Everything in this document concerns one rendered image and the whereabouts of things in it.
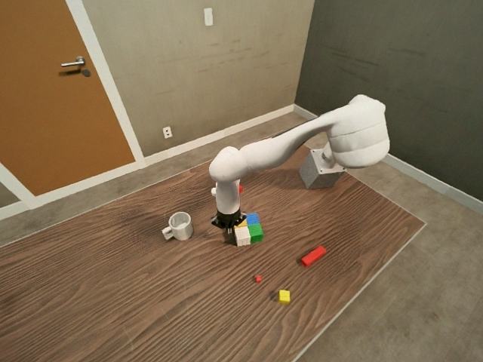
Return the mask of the green cube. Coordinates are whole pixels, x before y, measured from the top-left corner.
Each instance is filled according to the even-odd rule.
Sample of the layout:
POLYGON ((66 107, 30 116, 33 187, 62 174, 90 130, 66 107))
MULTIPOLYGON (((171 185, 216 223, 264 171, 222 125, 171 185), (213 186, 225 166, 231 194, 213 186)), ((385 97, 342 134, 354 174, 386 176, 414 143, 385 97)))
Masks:
POLYGON ((259 223, 248 225, 248 231, 251 236, 250 243, 258 242, 263 240, 263 231, 259 223))

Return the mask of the yellow cube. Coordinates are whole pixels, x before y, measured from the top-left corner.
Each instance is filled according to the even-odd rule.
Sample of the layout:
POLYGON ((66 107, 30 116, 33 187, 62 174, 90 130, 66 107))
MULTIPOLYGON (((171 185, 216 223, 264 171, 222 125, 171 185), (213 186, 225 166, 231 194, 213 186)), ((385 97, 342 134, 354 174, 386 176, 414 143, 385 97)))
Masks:
POLYGON ((289 291, 280 290, 278 296, 279 296, 279 303, 288 304, 290 302, 289 291))
POLYGON ((245 226, 248 226, 248 225, 247 225, 247 222, 246 222, 246 219, 245 219, 245 220, 244 220, 244 221, 243 221, 243 222, 242 222, 240 225, 238 225, 238 226, 234 226, 234 227, 233 227, 233 228, 234 228, 234 232, 235 232, 235 229, 236 229, 236 228, 241 228, 241 227, 245 227, 245 226))

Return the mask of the white mug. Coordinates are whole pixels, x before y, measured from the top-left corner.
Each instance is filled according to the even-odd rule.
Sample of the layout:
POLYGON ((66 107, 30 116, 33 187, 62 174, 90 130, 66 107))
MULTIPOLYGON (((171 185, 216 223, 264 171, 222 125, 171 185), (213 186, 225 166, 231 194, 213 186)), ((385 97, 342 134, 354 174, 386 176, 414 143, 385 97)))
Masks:
POLYGON ((166 240, 171 238, 172 236, 174 236, 179 241, 184 241, 190 238, 193 233, 193 227, 192 227, 191 219, 190 221, 189 219, 190 219, 190 216, 188 213, 185 213, 185 212, 175 213, 169 220, 170 226, 162 230, 166 240), (173 228, 171 228, 171 226, 173 226, 173 228), (172 232, 167 234, 167 232, 169 231, 172 231, 172 232))

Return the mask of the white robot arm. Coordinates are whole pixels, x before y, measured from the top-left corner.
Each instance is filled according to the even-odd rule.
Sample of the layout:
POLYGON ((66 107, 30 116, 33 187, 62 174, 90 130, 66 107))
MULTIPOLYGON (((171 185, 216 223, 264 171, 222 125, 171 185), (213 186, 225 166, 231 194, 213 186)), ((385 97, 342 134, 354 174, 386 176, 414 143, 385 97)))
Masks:
POLYGON ((282 165, 309 138, 322 132, 327 133, 329 141, 318 157, 323 167, 333 169, 340 165, 360 169, 376 164, 389 151, 384 112, 385 106, 379 101, 358 95, 348 106, 277 136, 240 150, 233 147, 222 149, 209 167, 209 174, 216 181, 216 188, 212 188, 211 193, 216 197, 217 209, 224 214, 235 213, 240 207, 241 178, 282 165))

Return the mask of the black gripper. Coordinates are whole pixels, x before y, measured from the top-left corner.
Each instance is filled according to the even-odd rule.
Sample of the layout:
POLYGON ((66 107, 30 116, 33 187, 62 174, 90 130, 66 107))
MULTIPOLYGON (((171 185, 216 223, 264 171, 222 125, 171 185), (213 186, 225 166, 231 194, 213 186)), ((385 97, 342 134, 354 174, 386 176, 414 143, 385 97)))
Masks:
POLYGON ((216 216, 211 217, 211 224, 220 229, 226 228, 226 233, 228 232, 228 234, 231 234, 233 232, 233 227, 240 225, 246 218, 247 216, 245 211, 241 212, 240 207, 235 213, 232 214, 224 214, 217 209, 216 216))

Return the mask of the blue cube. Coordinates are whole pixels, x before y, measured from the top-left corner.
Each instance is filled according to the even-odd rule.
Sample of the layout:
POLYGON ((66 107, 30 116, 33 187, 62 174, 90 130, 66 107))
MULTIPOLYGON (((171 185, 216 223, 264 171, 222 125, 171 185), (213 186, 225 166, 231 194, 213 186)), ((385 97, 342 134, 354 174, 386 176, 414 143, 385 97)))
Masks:
POLYGON ((246 216, 247 216, 246 218, 247 225, 260 223, 256 213, 248 214, 246 216))

